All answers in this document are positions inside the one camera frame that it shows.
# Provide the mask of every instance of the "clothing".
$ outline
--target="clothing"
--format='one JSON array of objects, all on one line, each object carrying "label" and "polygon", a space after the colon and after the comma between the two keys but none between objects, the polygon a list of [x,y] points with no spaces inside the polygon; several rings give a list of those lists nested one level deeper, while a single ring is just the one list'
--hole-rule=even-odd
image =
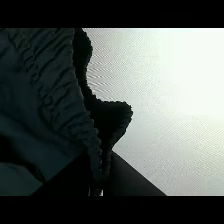
[{"label": "clothing", "polygon": [[45,183],[86,151],[99,194],[132,111],[92,95],[91,48],[82,29],[0,28],[0,158]]}]

